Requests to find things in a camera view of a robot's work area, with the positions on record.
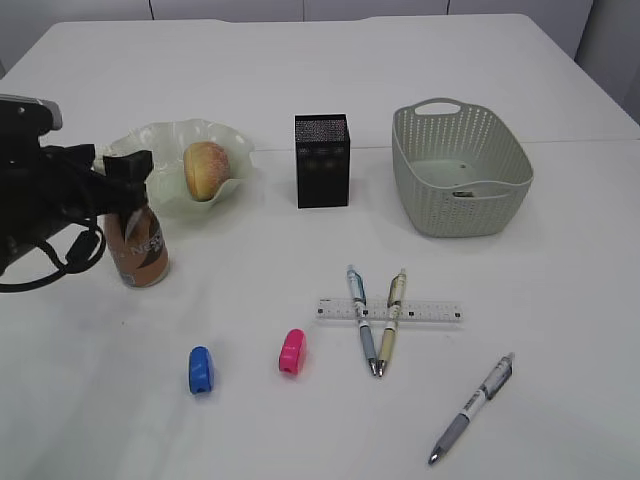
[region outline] black box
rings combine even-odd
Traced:
[[[349,205],[346,115],[296,115],[298,208]]]

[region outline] pencil sharpener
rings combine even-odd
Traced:
[[[291,330],[282,345],[278,367],[281,372],[298,375],[307,356],[307,340],[300,329]]]
[[[189,355],[189,390],[197,393],[213,389],[213,360],[206,347],[195,347]]]
[[[347,116],[296,115],[298,208],[349,205]]]

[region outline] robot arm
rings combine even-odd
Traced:
[[[147,203],[144,181],[153,169],[151,152],[123,157],[119,170],[129,171],[105,176],[91,169],[93,145],[40,146],[40,136],[60,128],[55,103],[0,95],[0,275],[33,248],[44,251],[57,268],[33,282],[0,283],[0,292],[33,290],[86,271],[106,246],[97,217]],[[62,262],[47,239],[70,224],[86,230]]]

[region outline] ballpoint pen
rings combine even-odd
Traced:
[[[469,422],[478,413],[480,408],[488,401],[491,400],[498,390],[509,380],[511,373],[513,372],[513,358],[515,354],[511,352],[509,355],[502,357],[498,364],[493,368],[487,379],[482,382],[480,388],[476,390],[473,396],[469,399],[462,410],[453,422],[449,424],[447,430],[442,434],[440,439],[436,442],[436,446],[433,447],[431,455],[429,456],[429,465],[433,465],[440,460],[451,449],[456,440],[460,438],[462,432],[467,428]]]
[[[367,306],[367,297],[364,294],[362,277],[358,275],[353,265],[349,265],[347,267],[347,282],[349,283],[349,290],[351,291],[353,304],[356,307],[362,350],[364,351],[364,356],[369,363],[369,368],[371,368],[371,373],[375,377],[378,373],[378,357],[376,356],[376,348],[373,345],[371,327],[369,327],[369,322],[364,318],[364,310]]]
[[[403,268],[400,273],[391,280],[389,288],[389,299],[387,300],[387,309],[389,311],[389,321],[384,327],[382,334],[382,345],[380,346],[380,355],[378,355],[378,376],[382,377],[384,371],[391,360],[393,353],[393,345],[396,341],[396,331],[398,330],[398,315],[402,307],[402,299],[404,298],[404,290],[407,286],[407,272]]]

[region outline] blue sharpener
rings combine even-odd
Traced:
[[[194,395],[213,389],[213,361],[206,347],[196,347],[189,355],[189,390]]]

